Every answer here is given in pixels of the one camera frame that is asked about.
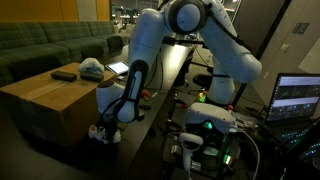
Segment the couch cushion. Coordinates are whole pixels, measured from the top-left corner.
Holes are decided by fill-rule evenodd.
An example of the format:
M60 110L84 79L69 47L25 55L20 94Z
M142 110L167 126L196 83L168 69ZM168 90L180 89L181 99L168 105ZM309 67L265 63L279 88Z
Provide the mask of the couch cushion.
M16 26L27 46L48 43L46 34L40 23L16 23Z
M95 37L72 39L68 41L59 41L59 42L55 42L54 44L67 47L70 51L72 62L83 61L81 49L85 47L100 46L103 48L104 52L108 51L107 42L104 39L95 38Z
M87 23L92 36L114 33L113 21L88 21Z
M102 38L102 39L107 40L109 37L112 37L112 36L120 36L122 38L122 41L123 41L124 45L128 45L129 44L129 40L130 40L130 35L129 34L112 33L112 34L98 35L98 36L94 36L94 37Z
M7 68L8 64L46 55L56 55L63 65L71 63L69 49L54 44L42 44L1 50L0 86L4 86L14 82Z
M50 43L91 36L86 22L43 22L41 25Z
M13 56L10 50L1 50L0 56L0 87L13 83L13 78L6 65L16 62L17 58Z
M7 67L15 82L61 67L58 57L54 55L35 57L25 61L9 64Z
M25 46L15 23L0 23L0 50Z
M129 43L129 34L120 34L114 31L113 21L88 21L87 22L94 37L103 38L105 40L111 36L121 36L124 45Z

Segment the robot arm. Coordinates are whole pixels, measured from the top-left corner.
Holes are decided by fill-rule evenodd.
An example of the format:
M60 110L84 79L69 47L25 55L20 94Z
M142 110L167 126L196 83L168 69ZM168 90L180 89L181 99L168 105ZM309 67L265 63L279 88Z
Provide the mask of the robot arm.
M128 123L139 114L140 93L163 37L196 31L214 55L214 77L207 95L211 101L227 104L234 91L233 80L248 83L259 76L260 62L226 33L237 36L220 1L171 0L160 11L145 9L139 16L130 39L128 81L113 111L117 120Z

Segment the computer screen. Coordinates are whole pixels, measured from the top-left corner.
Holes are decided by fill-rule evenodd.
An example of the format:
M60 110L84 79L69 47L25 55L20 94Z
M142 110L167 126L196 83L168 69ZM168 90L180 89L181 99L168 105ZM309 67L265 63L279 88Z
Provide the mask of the computer screen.
M267 123L313 116L320 99L320 74L278 74Z

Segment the cardboard box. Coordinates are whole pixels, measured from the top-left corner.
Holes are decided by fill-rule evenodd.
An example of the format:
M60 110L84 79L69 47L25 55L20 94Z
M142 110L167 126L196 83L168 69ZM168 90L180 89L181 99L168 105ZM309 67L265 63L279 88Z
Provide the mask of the cardboard box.
M74 82L52 79L52 70L0 88L1 101L19 130L66 147L87 134L100 117L95 91L99 83L80 79L79 65L55 69L78 74ZM105 71L104 80L114 76Z

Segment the couch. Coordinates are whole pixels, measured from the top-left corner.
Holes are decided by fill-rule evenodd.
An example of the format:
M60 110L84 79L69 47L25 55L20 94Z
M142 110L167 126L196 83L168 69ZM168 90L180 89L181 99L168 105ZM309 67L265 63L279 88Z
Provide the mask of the couch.
M56 56L61 64L82 62L81 49L101 46L109 51L107 38L119 34L112 21L5 22L0 23L0 87L13 83L8 65L29 59Z

